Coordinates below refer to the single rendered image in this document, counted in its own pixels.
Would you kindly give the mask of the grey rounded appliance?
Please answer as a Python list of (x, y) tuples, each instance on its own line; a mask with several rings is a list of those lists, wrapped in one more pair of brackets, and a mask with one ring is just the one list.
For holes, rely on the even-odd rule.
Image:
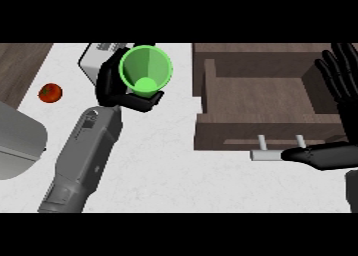
[(42, 123), (0, 101), (0, 180), (29, 170), (41, 159), (46, 142)]

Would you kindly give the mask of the white box appliance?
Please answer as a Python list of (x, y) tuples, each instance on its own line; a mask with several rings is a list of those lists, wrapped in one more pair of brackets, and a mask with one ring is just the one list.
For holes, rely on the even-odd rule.
[(98, 72), (103, 63), (110, 59), (119, 49), (132, 46), (132, 43), (91, 43), (88, 45), (79, 59), (79, 67), (92, 84), (97, 84)]

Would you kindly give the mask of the brown wooden drawer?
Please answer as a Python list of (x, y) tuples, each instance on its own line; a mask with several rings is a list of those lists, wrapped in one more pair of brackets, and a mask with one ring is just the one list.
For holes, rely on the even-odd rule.
[(309, 145), (346, 139), (336, 103), (323, 77), (309, 68), (299, 78), (227, 78), (216, 75), (216, 61), (204, 61), (201, 107), (194, 148), (240, 151)]

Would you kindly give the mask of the red tomato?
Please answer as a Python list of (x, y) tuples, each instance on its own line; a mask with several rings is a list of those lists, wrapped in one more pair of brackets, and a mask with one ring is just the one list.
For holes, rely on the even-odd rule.
[(48, 83), (39, 91), (39, 99), (45, 103), (55, 103), (63, 97), (63, 88), (55, 83)]

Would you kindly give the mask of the green cup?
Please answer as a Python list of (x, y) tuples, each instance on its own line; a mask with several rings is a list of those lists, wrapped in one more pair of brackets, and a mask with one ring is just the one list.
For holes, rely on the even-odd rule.
[(132, 92), (150, 98), (172, 78), (173, 65), (169, 55), (156, 46), (134, 47), (122, 57), (119, 74)]

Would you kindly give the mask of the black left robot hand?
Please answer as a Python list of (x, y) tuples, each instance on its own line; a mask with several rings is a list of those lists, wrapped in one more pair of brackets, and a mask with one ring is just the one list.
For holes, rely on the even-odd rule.
[(97, 100), (103, 107), (123, 106), (145, 113), (159, 104), (165, 92), (156, 92), (150, 98), (144, 98), (134, 93), (126, 93), (128, 86), (119, 74), (119, 64), (128, 50), (129, 48), (119, 48), (101, 65), (95, 85)]

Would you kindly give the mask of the brown wooden cabinet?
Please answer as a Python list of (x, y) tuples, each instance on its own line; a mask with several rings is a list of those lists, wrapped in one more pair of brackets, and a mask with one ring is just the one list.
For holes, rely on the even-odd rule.
[(194, 43), (193, 95), (201, 95), (204, 60), (227, 78), (300, 78), (330, 43)]

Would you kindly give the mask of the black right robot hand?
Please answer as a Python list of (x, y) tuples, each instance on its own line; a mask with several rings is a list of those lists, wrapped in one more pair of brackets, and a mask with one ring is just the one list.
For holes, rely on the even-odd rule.
[(333, 43), (315, 60), (340, 115), (348, 141), (297, 147), (283, 151), (281, 159), (315, 169), (358, 167), (358, 50), (352, 43)]

